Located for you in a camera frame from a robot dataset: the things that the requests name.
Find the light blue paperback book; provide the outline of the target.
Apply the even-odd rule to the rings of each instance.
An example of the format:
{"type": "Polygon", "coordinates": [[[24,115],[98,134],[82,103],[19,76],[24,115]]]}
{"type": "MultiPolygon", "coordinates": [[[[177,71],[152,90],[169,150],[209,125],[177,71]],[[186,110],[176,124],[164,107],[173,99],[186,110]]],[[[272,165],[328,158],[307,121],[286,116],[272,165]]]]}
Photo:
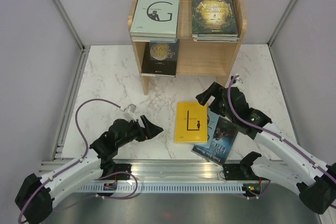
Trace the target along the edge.
{"type": "Polygon", "coordinates": [[[207,144],[213,139],[219,115],[207,108],[207,144]]]}

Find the yellow paperback book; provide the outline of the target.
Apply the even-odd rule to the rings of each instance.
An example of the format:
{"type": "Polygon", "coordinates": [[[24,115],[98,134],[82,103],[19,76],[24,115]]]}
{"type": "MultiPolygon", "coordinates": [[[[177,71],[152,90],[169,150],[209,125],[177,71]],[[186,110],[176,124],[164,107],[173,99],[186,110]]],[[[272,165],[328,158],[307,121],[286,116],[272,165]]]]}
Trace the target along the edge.
{"type": "Polygon", "coordinates": [[[175,143],[207,142],[207,108],[196,102],[178,102],[176,108],[175,143]]]}

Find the dark Wuthering Heights book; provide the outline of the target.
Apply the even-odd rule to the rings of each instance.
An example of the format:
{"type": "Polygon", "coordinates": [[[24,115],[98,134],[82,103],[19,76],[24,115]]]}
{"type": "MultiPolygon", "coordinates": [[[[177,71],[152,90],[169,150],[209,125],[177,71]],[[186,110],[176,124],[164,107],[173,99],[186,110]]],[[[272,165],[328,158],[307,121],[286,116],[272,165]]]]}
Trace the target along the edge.
{"type": "Polygon", "coordinates": [[[219,116],[211,143],[196,144],[191,151],[207,161],[223,167],[236,139],[237,133],[238,130],[231,121],[219,116]]]}

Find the purple Robinson Crusoe book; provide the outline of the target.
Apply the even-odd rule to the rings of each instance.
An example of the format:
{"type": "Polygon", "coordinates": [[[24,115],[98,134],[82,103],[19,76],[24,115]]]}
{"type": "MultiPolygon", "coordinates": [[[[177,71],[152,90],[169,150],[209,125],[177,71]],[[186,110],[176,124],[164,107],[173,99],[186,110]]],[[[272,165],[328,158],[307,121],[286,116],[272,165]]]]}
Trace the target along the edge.
{"type": "Polygon", "coordinates": [[[238,36],[194,36],[194,41],[223,41],[223,42],[238,42],[238,36]]]}

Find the black Moon and Sixpence book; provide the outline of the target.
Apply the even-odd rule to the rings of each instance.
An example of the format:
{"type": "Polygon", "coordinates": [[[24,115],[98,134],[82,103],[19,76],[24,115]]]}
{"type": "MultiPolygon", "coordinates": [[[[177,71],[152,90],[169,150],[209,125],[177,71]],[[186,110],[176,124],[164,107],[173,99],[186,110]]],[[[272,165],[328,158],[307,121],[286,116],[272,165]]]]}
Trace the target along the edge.
{"type": "Polygon", "coordinates": [[[176,77],[180,41],[174,43],[147,42],[140,75],[176,77]]]}

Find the green Alice Wonderland book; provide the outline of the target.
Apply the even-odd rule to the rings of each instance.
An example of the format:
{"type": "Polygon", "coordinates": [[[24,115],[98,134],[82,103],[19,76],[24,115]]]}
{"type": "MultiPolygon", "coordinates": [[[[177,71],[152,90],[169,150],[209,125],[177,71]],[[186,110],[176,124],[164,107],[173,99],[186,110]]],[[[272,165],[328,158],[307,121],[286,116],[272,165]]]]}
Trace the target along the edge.
{"type": "Polygon", "coordinates": [[[192,36],[238,36],[233,0],[191,0],[192,36]]]}

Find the blue 20000 Leagues book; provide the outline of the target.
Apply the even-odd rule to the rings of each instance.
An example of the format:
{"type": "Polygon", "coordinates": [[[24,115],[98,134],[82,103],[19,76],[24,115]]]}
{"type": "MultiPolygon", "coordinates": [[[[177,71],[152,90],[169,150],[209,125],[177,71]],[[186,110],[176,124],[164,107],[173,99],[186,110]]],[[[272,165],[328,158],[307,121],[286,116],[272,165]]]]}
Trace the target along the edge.
{"type": "Polygon", "coordinates": [[[163,37],[146,37],[146,36],[131,36],[133,42],[166,42],[175,43],[178,41],[176,38],[163,38],[163,37]]]}

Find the pale green Gatsby book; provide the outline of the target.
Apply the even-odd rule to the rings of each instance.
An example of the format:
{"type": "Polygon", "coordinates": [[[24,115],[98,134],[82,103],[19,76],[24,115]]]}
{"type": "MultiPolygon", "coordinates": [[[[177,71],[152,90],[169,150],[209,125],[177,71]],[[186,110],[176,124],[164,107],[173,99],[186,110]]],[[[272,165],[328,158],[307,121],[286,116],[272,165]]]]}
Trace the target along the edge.
{"type": "Polygon", "coordinates": [[[176,38],[180,0],[138,0],[131,36],[176,38]]]}

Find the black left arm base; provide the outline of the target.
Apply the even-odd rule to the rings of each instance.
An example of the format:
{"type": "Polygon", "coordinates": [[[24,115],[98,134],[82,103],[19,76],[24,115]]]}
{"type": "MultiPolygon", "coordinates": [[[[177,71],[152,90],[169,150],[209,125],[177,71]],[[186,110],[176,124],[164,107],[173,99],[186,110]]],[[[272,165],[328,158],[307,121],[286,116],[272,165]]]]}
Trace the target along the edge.
{"type": "Polygon", "coordinates": [[[112,180],[117,182],[119,180],[128,180],[130,179],[132,165],[128,163],[123,164],[114,164],[112,167],[104,170],[102,177],[105,177],[107,180],[112,180]]]}

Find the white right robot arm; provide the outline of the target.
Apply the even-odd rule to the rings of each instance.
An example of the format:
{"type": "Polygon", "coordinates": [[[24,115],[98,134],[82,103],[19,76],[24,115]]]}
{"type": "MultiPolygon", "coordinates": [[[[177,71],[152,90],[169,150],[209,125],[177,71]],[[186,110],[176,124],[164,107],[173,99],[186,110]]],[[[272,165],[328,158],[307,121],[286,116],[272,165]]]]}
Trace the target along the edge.
{"type": "Polygon", "coordinates": [[[334,164],[327,164],[289,141],[270,117],[249,106],[245,95],[234,83],[225,88],[213,82],[196,99],[200,105],[205,105],[210,97],[214,97],[210,104],[212,112],[229,119],[239,132],[285,162],[285,165],[279,165],[251,152],[240,162],[239,170],[243,177],[251,179],[256,175],[275,182],[294,192],[307,208],[319,215],[334,207],[334,164]]]}

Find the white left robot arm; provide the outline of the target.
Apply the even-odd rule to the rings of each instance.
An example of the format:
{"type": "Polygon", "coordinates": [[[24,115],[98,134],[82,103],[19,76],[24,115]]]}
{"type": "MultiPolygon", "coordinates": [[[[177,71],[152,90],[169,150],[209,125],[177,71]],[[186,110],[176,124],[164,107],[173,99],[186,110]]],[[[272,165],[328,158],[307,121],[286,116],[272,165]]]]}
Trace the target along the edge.
{"type": "Polygon", "coordinates": [[[81,186],[99,178],[110,179],[115,172],[113,158],[119,148],[132,141],[150,140],[161,132],[163,129],[144,115],[139,120],[115,120],[81,157],[48,174],[32,173],[23,180],[15,197],[20,209],[18,222],[43,222],[62,200],[81,186]]]}

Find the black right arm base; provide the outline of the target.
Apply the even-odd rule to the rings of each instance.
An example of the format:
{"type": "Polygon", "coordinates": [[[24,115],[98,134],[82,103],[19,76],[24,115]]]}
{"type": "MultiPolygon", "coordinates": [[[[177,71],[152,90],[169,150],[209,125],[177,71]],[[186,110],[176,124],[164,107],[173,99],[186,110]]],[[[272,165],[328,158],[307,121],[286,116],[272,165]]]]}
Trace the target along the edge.
{"type": "Polygon", "coordinates": [[[259,177],[249,166],[239,163],[224,164],[223,171],[224,177],[228,181],[259,181],[259,177]]]}

